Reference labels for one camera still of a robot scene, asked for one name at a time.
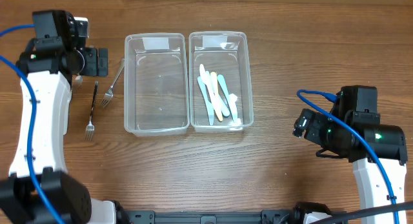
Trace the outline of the clear plastic container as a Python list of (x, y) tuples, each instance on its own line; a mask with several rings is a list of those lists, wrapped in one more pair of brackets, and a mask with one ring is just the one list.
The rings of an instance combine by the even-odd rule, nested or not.
[(190, 124), (185, 37), (125, 38), (124, 128), (138, 137), (185, 134)]
[(254, 122), (247, 35), (189, 35), (190, 123), (196, 132), (242, 131)]

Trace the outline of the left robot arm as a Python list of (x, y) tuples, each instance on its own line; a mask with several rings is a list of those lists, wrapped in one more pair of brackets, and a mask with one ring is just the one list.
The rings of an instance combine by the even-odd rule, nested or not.
[(63, 137), (68, 128), (72, 77), (96, 76), (102, 64), (84, 37), (32, 39), (16, 63), (23, 112), (8, 179), (1, 181), (1, 210), (12, 223), (117, 223), (117, 205), (90, 196), (69, 176)]

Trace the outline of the right clear plastic container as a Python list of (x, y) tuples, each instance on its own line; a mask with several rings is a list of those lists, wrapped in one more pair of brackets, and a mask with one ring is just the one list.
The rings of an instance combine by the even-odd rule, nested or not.
[(189, 35), (190, 123), (196, 132), (242, 131), (254, 122), (247, 35)]

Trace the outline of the pale blue plastic knife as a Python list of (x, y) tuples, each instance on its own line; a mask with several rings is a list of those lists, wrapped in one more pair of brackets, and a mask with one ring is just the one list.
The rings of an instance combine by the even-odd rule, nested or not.
[(223, 75), (219, 74), (217, 76), (218, 83), (226, 97), (227, 104), (229, 105), (230, 113), (234, 123), (237, 123), (238, 113), (236, 107), (237, 96), (235, 94), (230, 94), (227, 88), (227, 84)]

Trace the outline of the white plastic utensil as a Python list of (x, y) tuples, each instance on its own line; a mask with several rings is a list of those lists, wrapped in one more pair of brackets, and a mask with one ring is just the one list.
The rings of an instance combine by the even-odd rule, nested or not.
[(199, 65), (199, 73), (200, 73), (202, 81), (204, 82), (204, 84), (207, 87), (212, 106), (213, 106), (213, 108), (216, 108), (215, 94), (214, 94), (214, 91), (213, 91), (213, 88), (212, 88), (211, 80), (210, 80), (210, 77), (207, 75), (205, 67), (204, 67), (203, 64)]

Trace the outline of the black handled metal fork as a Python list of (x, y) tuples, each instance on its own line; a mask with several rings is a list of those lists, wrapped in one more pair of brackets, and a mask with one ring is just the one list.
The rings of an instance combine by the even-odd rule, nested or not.
[(93, 97), (92, 97), (92, 104), (91, 104), (91, 110), (90, 110), (90, 115), (89, 115), (89, 122), (85, 128), (85, 141), (91, 141), (93, 139), (93, 135), (94, 135), (94, 130), (95, 127), (93, 125), (93, 115), (94, 115), (94, 109), (96, 106), (96, 99), (97, 99), (97, 91), (98, 91), (98, 86), (99, 86), (99, 82), (95, 81), (94, 83), (94, 93), (93, 93)]

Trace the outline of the left clear plastic container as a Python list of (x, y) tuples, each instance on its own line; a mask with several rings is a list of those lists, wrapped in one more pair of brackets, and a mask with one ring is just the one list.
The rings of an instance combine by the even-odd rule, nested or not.
[(185, 37), (125, 38), (124, 128), (138, 137), (185, 134), (190, 124)]

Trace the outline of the yellow plastic knife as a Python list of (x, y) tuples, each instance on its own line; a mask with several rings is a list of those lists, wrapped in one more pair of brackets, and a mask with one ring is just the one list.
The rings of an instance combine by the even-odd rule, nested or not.
[(222, 115), (222, 111), (221, 111), (221, 103), (219, 101), (219, 92), (218, 92), (218, 81), (217, 81), (217, 73), (216, 72), (211, 72), (210, 73), (210, 78), (211, 78), (211, 84), (212, 84), (212, 88), (214, 91), (214, 110), (216, 113), (216, 116), (218, 118), (219, 121), (223, 120), (223, 115)]

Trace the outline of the light blue plastic knife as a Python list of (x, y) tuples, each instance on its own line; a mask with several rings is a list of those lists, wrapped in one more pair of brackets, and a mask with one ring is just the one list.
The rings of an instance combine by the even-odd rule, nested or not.
[(203, 95), (203, 99), (204, 99), (204, 102), (205, 102), (206, 111), (207, 111), (207, 115), (208, 115), (208, 123), (209, 123), (210, 126), (212, 126), (214, 124), (214, 109), (213, 109), (212, 103), (208, 99), (206, 85), (204, 84), (203, 80), (201, 79), (201, 76), (197, 77), (197, 82), (198, 82), (198, 85), (200, 87), (200, 90), (201, 90), (201, 93)]

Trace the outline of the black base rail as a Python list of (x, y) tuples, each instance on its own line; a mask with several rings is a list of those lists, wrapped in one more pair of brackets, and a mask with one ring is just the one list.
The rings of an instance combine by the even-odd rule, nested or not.
[(154, 212), (126, 210), (115, 202), (117, 222), (133, 224), (284, 224), (302, 223), (305, 215), (332, 215), (326, 205), (299, 202), (293, 209), (262, 210), (260, 212)]

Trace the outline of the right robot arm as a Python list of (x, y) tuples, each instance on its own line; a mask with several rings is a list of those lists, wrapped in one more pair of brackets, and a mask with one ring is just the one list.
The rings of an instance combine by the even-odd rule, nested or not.
[(293, 134), (319, 145), (318, 157), (352, 164), (362, 209), (404, 202), (405, 135), (398, 126), (382, 125), (379, 114), (348, 110), (328, 117), (305, 108)]

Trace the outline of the metal utensil handle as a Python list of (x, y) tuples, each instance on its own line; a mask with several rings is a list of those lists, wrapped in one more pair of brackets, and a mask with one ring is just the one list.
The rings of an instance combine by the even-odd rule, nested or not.
[(83, 77), (78, 75), (72, 80), (72, 90), (77, 90), (83, 83)]

